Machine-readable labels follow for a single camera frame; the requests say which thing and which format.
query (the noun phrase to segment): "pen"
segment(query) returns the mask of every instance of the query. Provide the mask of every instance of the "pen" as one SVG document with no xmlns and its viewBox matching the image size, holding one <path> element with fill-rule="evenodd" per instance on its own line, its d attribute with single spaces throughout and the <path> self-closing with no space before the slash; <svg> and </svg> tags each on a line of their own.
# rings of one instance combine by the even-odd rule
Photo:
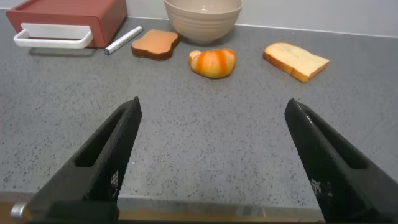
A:
<svg viewBox="0 0 398 224">
<path fill-rule="evenodd" d="M 142 27 L 138 26 L 128 32 L 127 34 L 124 34 L 122 37 L 119 39 L 115 40 L 111 45 L 107 46 L 104 49 L 104 53 L 106 55 L 110 55 L 111 53 L 117 51 L 117 49 L 121 48 L 124 44 L 129 42 L 131 39 L 135 38 L 138 34 L 142 32 Z"/>
</svg>

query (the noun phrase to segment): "red container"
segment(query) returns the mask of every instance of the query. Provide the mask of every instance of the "red container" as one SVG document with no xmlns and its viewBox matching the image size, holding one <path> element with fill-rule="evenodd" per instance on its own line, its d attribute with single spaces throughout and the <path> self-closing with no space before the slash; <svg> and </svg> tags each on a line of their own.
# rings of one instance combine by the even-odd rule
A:
<svg viewBox="0 0 398 224">
<path fill-rule="evenodd" d="M 6 12 L 19 33 L 22 23 L 90 26 L 88 47 L 105 48 L 127 18 L 125 0 L 28 0 Z"/>
</svg>

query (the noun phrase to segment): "beige ceramic bowl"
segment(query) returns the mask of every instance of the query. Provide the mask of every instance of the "beige ceramic bowl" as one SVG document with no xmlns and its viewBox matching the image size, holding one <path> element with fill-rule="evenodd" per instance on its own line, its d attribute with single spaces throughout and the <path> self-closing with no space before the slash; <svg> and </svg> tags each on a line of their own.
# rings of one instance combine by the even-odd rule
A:
<svg viewBox="0 0 398 224">
<path fill-rule="evenodd" d="M 164 0 L 174 29 L 195 42 L 227 34 L 238 19 L 242 0 Z"/>
</svg>

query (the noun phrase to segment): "bread slice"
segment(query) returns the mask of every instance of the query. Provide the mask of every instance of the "bread slice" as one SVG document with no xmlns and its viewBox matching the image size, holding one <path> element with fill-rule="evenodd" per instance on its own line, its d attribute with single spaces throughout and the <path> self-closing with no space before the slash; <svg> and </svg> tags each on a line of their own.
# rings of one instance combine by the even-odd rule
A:
<svg viewBox="0 0 398 224">
<path fill-rule="evenodd" d="M 324 70 L 329 60 L 313 55 L 306 50 L 288 43 L 274 43 L 264 49 L 264 59 L 273 66 L 291 74 L 301 82 Z"/>
<path fill-rule="evenodd" d="M 167 60 L 173 55 L 173 50 L 178 43 L 180 43 L 180 38 L 176 33 L 150 30 L 131 44 L 131 50 L 136 57 Z"/>
</svg>

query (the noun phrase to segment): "orange croissant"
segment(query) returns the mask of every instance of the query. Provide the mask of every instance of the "orange croissant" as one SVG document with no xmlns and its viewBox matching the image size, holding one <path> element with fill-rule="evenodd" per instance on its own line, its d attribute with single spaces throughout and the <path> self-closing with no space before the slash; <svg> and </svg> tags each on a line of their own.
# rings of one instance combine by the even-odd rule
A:
<svg viewBox="0 0 398 224">
<path fill-rule="evenodd" d="M 231 49 L 214 49 L 205 52 L 195 50 L 189 54 L 192 70 L 208 78 L 224 78 L 236 65 L 236 55 Z"/>
</svg>

